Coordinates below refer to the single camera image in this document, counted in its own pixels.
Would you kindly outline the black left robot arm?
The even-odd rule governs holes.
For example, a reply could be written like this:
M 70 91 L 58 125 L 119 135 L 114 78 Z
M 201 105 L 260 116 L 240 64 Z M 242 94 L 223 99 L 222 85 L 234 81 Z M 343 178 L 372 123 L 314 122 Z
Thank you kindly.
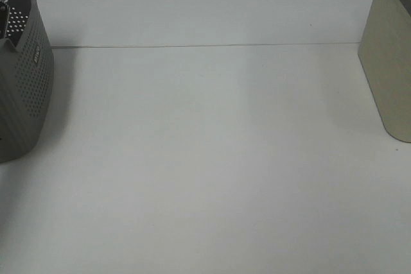
M 8 31 L 10 6 L 8 0 L 0 0 L 0 38 L 4 39 Z

